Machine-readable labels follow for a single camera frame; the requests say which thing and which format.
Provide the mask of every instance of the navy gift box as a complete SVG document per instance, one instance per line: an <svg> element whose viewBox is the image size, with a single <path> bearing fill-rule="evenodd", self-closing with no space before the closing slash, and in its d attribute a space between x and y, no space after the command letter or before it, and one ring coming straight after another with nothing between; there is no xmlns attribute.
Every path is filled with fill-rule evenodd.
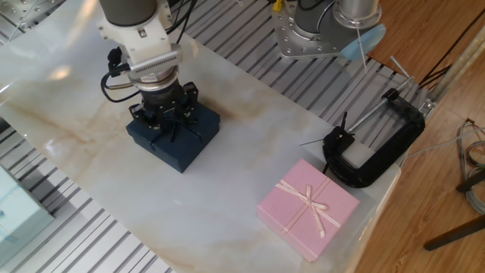
<svg viewBox="0 0 485 273"><path fill-rule="evenodd" d="M197 123L186 125L186 128L197 132L200 137L181 127L171 143L170 131L160 136L160 131L149 129L137 121L131 121L127 131L138 145L183 173L219 131L221 121L218 113L198 102L192 114Z"/></svg>

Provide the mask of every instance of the clamp handle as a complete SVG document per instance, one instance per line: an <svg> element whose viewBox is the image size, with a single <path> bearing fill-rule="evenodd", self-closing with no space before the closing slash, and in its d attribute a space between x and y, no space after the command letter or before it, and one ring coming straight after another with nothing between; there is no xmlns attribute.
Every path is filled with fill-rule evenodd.
<svg viewBox="0 0 485 273"><path fill-rule="evenodd" d="M423 115L401 98L398 90L390 89L383 95L383 99L387 99L388 106L406 119L406 124L360 168L353 167L342 157L343 151L355 140L352 134L338 126L324 138L323 151L328 166L338 178L351 187L362 188L372 185L424 131Z"/></svg>

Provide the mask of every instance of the wooden floor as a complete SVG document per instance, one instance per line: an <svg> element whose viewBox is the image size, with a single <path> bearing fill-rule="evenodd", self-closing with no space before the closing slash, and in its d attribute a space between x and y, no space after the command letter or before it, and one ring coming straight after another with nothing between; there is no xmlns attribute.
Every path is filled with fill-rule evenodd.
<svg viewBox="0 0 485 273"><path fill-rule="evenodd" d="M485 8L485 1L380 0L380 5L383 9L380 22L386 26L387 33L369 55L399 71L390 60L394 55L419 82ZM456 61L483 25L485 16L467 32L440 67Z"/></svg>
<svg viewBox="0 0 485 273"><path fill-rule="evenodd" d="M454 138L466 118L485 127L484 74L485 54L452 88L411 152ZM455 190L461 181L456 144L409 158L357 272L485 272L485 231L433 252L423 249L426 240L479 216ZM485 186L476 188L484 198Z"/></svg>

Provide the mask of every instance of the white marble table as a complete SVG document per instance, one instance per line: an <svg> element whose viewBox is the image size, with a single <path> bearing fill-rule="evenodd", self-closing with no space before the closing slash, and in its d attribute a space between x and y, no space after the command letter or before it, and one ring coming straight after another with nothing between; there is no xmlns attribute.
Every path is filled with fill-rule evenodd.
<svg viewBox="0 0 485 273"><path fill-rule="evenodd" d="M185 37L180 82L196 84L221 130L180 174L127 134L127 107L140 98L112 104L101 94L116 45L98 34L99 16L96 0L68 0L2 47L0 115L178 273L353 271L398 166L369 188L344 186L361 203L319 260L306 262L256 206L299 159L323 168L322 143L299 144L332 127ZM345 156L360 165L371 153L355 143Z"/></svg>

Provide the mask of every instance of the pink ribbon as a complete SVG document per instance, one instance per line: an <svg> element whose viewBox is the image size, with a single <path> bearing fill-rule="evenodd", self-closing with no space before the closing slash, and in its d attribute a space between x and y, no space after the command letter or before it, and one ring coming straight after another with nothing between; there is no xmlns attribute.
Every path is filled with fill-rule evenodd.
<svg viewBox="0 0 485 273"><path fill-rule="evenodd" d="M306 209L308 207L311 208L311 210L313 212L313 217L315 219L315 222L317 223L318 230L320 231L320 238L323 238L325 236L325 230L324 230L324 226L321 223L319 215L321 215L323 218L327 219L334 226L336 226L338 228L341 227L341 224L338 221L336 221L335 219L330 217L330 215L328 215L327 213L324 212L328 209L328 207L326 205L323 205L323 204L320 204L320 203L313 201L313 199L317 197L317 195L323 190L323 188L321 188L320 190L317 190L316 194L313 196L313 199L312 199L312 197L311 197L311 186L310 185L306 185L306 195L300 193L292 185L290 185L288 182L286 182L283 179L280 180L280 182L278 184L276 184L275 187L282 189L289 194L292 194L294 196L299 197L307 205L307 206L304 207L304 209L300 209L296 213L296 215L293 216L292 220L289 221L289 223L286 225L286 227L282 230L283 234L285 234L286 232L289 231L289 229L298 221L298 219L303 215L303 213L306 211Z"/></svg>

